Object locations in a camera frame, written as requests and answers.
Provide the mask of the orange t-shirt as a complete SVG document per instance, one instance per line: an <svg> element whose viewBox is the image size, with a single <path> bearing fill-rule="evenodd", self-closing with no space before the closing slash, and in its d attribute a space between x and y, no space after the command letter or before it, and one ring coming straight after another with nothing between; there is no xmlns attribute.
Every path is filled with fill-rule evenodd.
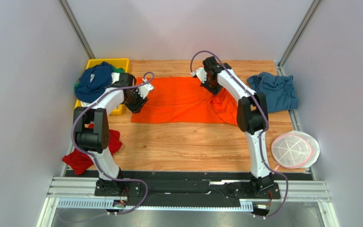
<svg viewBox="0 0 363 227"><path fill-rule="evenodd" d="M237 125L237 102L225 89L214 95L192 77L164 77L152 81L154 91L134 123L226 123Z"/></svg>

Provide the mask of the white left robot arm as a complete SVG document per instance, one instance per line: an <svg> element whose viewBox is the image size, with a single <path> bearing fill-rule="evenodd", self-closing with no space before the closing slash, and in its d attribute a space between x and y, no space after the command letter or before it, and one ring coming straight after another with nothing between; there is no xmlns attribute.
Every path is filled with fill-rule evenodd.
<svg viewBox="0 0 363 227"><path fill-rule="evenodd" d="M119 196L126 189L121 168L109 150L110 129L108 116L124 104L131 112L139 113L154 90L153 78L143 77L141 84L129 73L117 73L114 81L104 86L103 93L86 107L77 107L73 114L71 140L74 147L88 155L97 167L96 196Z"/></svg>

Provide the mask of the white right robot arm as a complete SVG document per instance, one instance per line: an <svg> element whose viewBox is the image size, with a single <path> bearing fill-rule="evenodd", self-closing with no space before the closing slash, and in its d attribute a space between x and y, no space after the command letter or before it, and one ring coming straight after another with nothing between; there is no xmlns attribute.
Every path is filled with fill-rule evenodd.
<svg viewBox="0 0 363 227"><path fill-rule="evenodd" d="M228 64L217 62L214 56L203 60L193 76L199 78L201 85L214 95L225 89L237 102L236 121L245 134L251 157L250 181L243 189L254 197L267 195L274 185L265 142L268 124L266 97L245 85Z"/></svg>

